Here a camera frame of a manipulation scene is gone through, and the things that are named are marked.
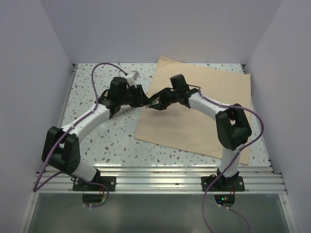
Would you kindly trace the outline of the beige cloth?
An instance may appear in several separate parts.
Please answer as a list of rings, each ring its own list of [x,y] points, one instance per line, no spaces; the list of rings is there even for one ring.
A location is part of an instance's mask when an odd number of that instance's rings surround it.
[[[182,74],[188,84],[201,87],[202,93],[211,99],[251,107],[250,75],[245,75],[239,64],[193,65],[161,56],[148,95],[170,87],[170,77],[177,74]],[[152,165],[218,166],[222,155],[215,121],[178,103],[163,111],[143,108],[135,139],[160,150],[151,156]]]

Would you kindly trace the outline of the green white packet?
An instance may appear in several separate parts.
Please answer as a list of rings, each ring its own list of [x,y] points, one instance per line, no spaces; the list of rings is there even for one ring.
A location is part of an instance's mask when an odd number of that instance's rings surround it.
[[[154,108],[158,104],[157,101],[151,102],[150,104],[145,105],[145,108]]]

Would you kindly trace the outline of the stainless steel tray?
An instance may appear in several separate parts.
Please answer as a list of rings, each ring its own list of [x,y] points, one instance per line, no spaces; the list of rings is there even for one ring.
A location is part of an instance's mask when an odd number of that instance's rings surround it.
[[[127,105],[127,106],[125,106],[125,107],[122,107],[122,108],[120,109],[120,111],[117,112],[116,115],[119,116],[119,115],[121,115],[121,114],[125,114],[126,112],[129,112],[129,111],[131,111],[131,110],[133,110],[133,109],[134,109],[134,107]]]

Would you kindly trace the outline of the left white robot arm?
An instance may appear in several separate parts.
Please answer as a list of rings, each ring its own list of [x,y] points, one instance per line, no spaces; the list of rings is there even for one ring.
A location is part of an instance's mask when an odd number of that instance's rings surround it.
[[[44,164],[84,180],[89,190],[97,190],[101,185],[100,172],[81,159],[80,143],[99,125],[120,113],[122,106],[135,108],[150,103],[142,86],[136,84],[138,76],[133,71],[125,77],[113,78],[109,89],[87,112],[61,128],[51,127],[42,154]]]

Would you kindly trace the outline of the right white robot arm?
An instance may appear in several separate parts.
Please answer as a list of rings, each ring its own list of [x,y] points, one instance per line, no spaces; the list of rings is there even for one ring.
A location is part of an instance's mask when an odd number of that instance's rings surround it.
[[[217,138],[223,146],[218,168],[220,176],[216,179],[216,184],[219,189],[228,190],[234,184],[233,177],[238,175],[240,155],[252,134],[244,109],[239,104],[223,104],[205,97],[201,87],[187,84],[181,74],[171,77],[170,81],[172,87],[153,94],[149,98],[148,107],[162,111],[173,103],[179,103],[215,121]]]

